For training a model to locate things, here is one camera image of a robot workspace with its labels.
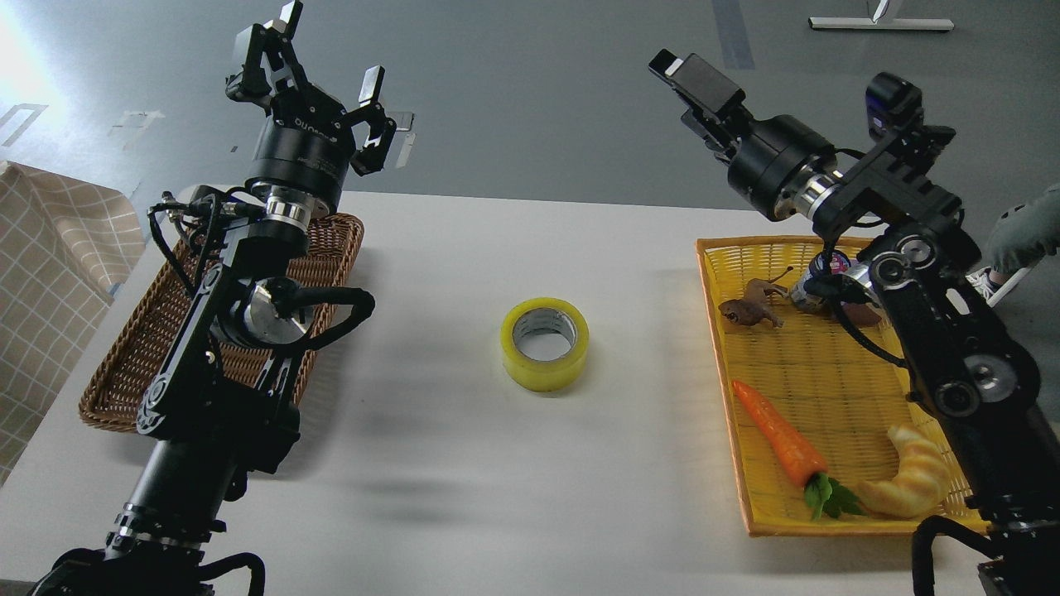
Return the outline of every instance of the yellow tape roll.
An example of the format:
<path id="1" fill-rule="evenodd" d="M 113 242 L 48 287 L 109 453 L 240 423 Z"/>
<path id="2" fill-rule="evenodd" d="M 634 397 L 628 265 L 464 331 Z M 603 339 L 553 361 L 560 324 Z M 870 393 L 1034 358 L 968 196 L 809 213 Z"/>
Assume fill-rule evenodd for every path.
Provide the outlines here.
<path id="1" fill-rule="evenodd" d="M 518 346 L 526 337 L 559 333 L 570 349 L 551 361 L 537 361 L 523 353 Z M 589 348 L 589 327 L 569 302 L 559 298 L 533 298 L 508 313 L 500 326 L 500 349 L 505 370 L 519 385 L 531 391 L 555 391 L 573 383 L 585 368 Z"/>

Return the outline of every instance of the white table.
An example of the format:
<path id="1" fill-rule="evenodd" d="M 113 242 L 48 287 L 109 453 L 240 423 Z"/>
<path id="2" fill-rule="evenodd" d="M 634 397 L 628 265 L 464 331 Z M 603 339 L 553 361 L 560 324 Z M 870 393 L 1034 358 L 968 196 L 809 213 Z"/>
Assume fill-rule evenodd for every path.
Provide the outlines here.
<path id="1" fill-rule="evenodd" d="M 341 208 L 366 227 L 351 285 L 378 308 L 321 352 L 303 439 L 222 507 L 208 561 L 261 555 L 269 594 L 912 593 L 907 539 L 750 539 L 740 520 L 693 243 L 808 222 L 372 193 Z M 101 547 L 136 484 L 153 441 L 89 428 L 75 403 L 160 262 L 141 261 L 0 489 L 0 577 Z M 500 365 L 501 320 L 536 296 L 591 330 L 554 398 Z M 935 551 L 940 595 L 980 593 L 977 555 Z"/>

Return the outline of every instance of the toy animal figure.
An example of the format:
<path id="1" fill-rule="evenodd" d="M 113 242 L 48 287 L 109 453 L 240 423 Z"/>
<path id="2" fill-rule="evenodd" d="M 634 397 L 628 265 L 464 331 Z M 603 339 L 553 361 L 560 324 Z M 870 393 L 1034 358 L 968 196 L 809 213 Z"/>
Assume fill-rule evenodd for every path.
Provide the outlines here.
<path id="1" fill-rule="evenodd" d="M 788 297 L 788 288 L 775 282 L 793 268 L 788 267 L 784 273 L 773 279 L 752 279 L 744 288 L 743 298 L 726 300 L 718 306 L 718 310 L 722 312 L 722 316 L 737 325 L 752 327 L 767 318 L 774 329 L 783 327 L 784 321 L 770 310 L 768 296 L 777 294 Z"/>

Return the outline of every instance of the beige checkered cloth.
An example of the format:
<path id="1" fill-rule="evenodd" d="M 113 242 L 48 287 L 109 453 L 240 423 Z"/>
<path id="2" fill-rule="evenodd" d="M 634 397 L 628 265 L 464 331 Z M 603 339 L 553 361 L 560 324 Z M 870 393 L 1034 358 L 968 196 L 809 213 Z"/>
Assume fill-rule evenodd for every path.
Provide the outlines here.
<path id="1" fill-rule="evenodd" d="M 120 192 L 0 162 L 0 483 L 143 246 Z"/>

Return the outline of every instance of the yellow basket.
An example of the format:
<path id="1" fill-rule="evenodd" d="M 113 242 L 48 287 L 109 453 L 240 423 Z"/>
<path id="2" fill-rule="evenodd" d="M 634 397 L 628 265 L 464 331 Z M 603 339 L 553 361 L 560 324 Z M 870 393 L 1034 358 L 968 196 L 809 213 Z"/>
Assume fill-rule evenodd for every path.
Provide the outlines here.
<path id="1" fill-rule="evenodd" d="M 866 239 L 846 239 L 838 249 L 853 257 Z M 822 249 L 815 236 L 748 236 L 696 242 L 707 318 L 714 343 L 736 468 L 740 508 L 750 536 L 903 536 L 920 519 L 897 520 L 844 514 L 811 521 L 802 489 L 791 484 L 770 443 L 732 396 L 731 380 L 755 387 L 772 401 L 829 462 L 829 475 L 853 488 L 858 479 L 889 479 L 898 472 L 898 455 L 887 439 L 891 424 L 911 423 L 942 451 L 950 468 L 946 499 L 926 515 L 951 518 L 978 531 L 986 522 L 965 506 L 968 480 L 938 423 L 906 401 L 908 378 L 859 346 L 826 315 L 799 312 L 771 296 L 770 308 L 784 321 L 741 327 L 721 316 L 718 304 L 741 298 L 752 278 L 772 279 L 791 265 L 777 283 L 790 286 Z M 901 355 L 889 322 L 862 331 L 880 346 Z"/>

